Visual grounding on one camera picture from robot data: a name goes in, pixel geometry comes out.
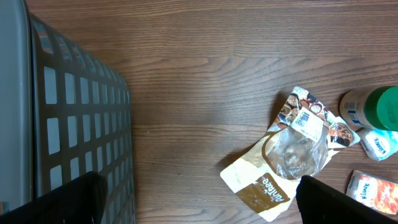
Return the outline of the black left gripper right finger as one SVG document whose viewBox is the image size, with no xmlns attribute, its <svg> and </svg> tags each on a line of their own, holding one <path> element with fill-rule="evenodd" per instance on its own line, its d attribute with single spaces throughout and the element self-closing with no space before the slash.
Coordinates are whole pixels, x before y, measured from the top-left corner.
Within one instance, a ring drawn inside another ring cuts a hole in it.
<svg viewBox="0 0 398 224">
<path fill-rule="evenodd" d="M 397 221 L 305 175 L 296 189 L 303 224 L 397 224 Z"/>
</svg>

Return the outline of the brown white snack bag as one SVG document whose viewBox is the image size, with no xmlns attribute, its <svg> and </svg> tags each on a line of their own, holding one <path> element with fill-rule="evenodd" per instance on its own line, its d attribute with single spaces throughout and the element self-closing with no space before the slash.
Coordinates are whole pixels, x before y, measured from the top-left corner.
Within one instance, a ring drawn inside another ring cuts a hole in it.
<svg viewBox="0 0 398 224">
<path fill-rule="evenodd" d="M 233 193 L 267 222 L 288 210 L 305 175 L 317 175 L 360 140 L 308 90 L 296 86 L 265 135 L 221 171 Z"/>
</svg>

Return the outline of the teal tissue pack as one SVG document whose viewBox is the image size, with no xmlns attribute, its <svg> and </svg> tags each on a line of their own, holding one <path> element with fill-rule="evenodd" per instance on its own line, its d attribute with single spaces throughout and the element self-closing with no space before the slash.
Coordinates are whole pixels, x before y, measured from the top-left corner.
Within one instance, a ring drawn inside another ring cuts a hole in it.
<svg viewBox="0 0 398 224">
<path fill-rule="evenodd" d="M 362 129 L 357 132 L 366 154 L 375 161 L 382 161 L 397 152 L 397 132 L 380 129 Z"/>
</svg>

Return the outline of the orange tissue pack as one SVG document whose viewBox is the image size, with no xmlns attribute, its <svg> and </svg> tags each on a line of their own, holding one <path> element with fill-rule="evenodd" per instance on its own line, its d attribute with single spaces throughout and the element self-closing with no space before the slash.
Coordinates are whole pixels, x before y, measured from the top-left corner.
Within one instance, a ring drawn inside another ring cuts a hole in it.
<svg viewBox="0 0 398 224">
<path fill-rule="evenodd" d="M 346 195 L 378 212 L 397 215 L 397 183 L 354 170 Z"/>
</svg>

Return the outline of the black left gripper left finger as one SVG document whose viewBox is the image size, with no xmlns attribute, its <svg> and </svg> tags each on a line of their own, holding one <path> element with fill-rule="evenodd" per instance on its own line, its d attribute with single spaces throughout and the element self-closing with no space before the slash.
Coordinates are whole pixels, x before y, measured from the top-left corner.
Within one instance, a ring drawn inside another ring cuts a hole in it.
<svg viewBox="0 0 398 224">
<path fill-rule="evenodd" d="M 90 171 L 1 215 L 1 224 L 100 223 L 107 194 L 106 178 Z"/>
</svg>

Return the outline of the green lidded jar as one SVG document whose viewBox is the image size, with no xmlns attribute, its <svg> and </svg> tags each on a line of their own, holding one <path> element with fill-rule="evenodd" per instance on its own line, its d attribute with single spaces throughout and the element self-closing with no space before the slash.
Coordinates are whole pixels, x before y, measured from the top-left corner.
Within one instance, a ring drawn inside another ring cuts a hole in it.
<svg viewBox="0 0 398 224">
<path fill-rule="evenodd" d="M 340 101 L 339 111 L 350 125 L 397 131 L 397 87 L 371 86 L 348 91 Z"/>
</svg>

